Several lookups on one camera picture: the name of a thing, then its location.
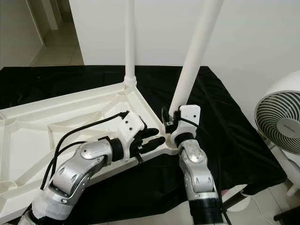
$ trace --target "black fabric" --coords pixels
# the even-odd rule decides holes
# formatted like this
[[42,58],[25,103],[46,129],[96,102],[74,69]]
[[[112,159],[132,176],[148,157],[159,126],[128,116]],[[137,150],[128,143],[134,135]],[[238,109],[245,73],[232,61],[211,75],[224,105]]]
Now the black fabric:
[[[8,67],[0,71],[0,108],[122,82],[124,66]],[[181,67],[137,66],[137,87],[160,118],[169,106]],[[196,139],[221,186],[248,184],[255,194],[286,179],[286,174],[248,122],[222,82],[201,67],[188,104],[201,107]],[[186,200],[176,156],[159,156],[86,189],[66,224],[93,224],[163,213]]]

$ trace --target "black cable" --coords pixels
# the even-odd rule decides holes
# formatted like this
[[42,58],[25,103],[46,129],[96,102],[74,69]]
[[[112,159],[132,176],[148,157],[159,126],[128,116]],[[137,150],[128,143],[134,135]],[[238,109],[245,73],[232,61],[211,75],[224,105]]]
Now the black cable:
[[[182,120],[184,122],[192,124],[195,127],[197,127],[198,129],[202,130],[206,135],[208,135],[210,137],[210,139],[214,143],[212,136],[203,127],[199,126],[198,124],[196,124],[192,121],[189,121],[185,118],[182,118],[182,117],[180,117],[179,120]],[[222,211],[228,225],[232,225],[232,223],[231,223],[231,221],[230,221],[230,219],[229,219],[229,217],[226,213],[226,209],[223,208],[223,199],[222,199],[222,193],[221,193],[221,159],[220,159],[219,151],[217,151],[217,166],[218,166],[218,189],[217,189],[217,194],[218,194],[219,200],[220,200],[221,211]]]
[[86,128],[90,128],[92,126],[95,126],[95,125],[98,125],[98,124],[101,124],[101,123],[104,123],[104,122],[107,122],[107,121],[110,121],[112,119],[115,119],[117,117],[121,117],[121,118],[124,118],[126,115],[128,114],[128,111],[126,112],[120,112],[114,116],[111,116],[111,117],[108,117],[106,119],[103,119],[103,120],[99,120],[99,121],[96,121],[96,122],[93,122],[93,123],[90,123],[90,124],[87,124],[87,125],[84,125],[82,127],[79,127],[79,128],[76,128],[74,130],[71,130],[70,132],[66,133],[65,135],[63,135],[63,137],[60,139],[60,141],[58,142],[57,146],[56,146],[56,149],[55,149],[55,153],[54,153],[54,157],[53,157],[53,165],[52,165],[52,172],[51,172],[51,176],[50,178],[55,174],[55,170],[56,170],[56,164],[57,164],[57,156],[58,156],[58,153],[59,153],[59,150],[60,150],[60,147],[61,147],[61,144],[63,143],[63,141],[68,137],[70,136],[71,134],[74,134],[80,130],[83,130],[83,129],[86,129]]
[[[74,142],[74,143],[71,143],[69,145],[67,145],[66,147],[64,147],[62,150],[59,151],[58,153],[58,156],[63,153],[65,150],[67,150],[68,148],[74,146],[74,145],[77,145],[77,144],[83,144],[83,143],[86,143],[86,142]],[[40,187],[41,190],[44,190],[44,187],[45,187],[45,184],[47,182],[47,178],[48,178],[48,175],[49,175],[49,172],[50,172],[50,169],[51,169],[51,166],[53,164],[53,159],[50,161],[47,169],[46,169],[46,172],[45,172],[45,175],[44,175],[44,178],[43,178],[43,182],[42,182],[42,185]]]

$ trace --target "white vertical tube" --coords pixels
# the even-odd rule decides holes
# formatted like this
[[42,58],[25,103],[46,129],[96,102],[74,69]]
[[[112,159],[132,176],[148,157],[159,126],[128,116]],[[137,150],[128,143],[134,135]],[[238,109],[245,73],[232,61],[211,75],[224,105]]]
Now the white vertical tube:
[[188,101],[223,1],[204,0],[202,13],[196,24],[170,106],[169,114],[171,117],[180,105],[185,105]]
[[134,0],[125,2],[125,77],[126,86],[136,84],[135,77],[135,5]]

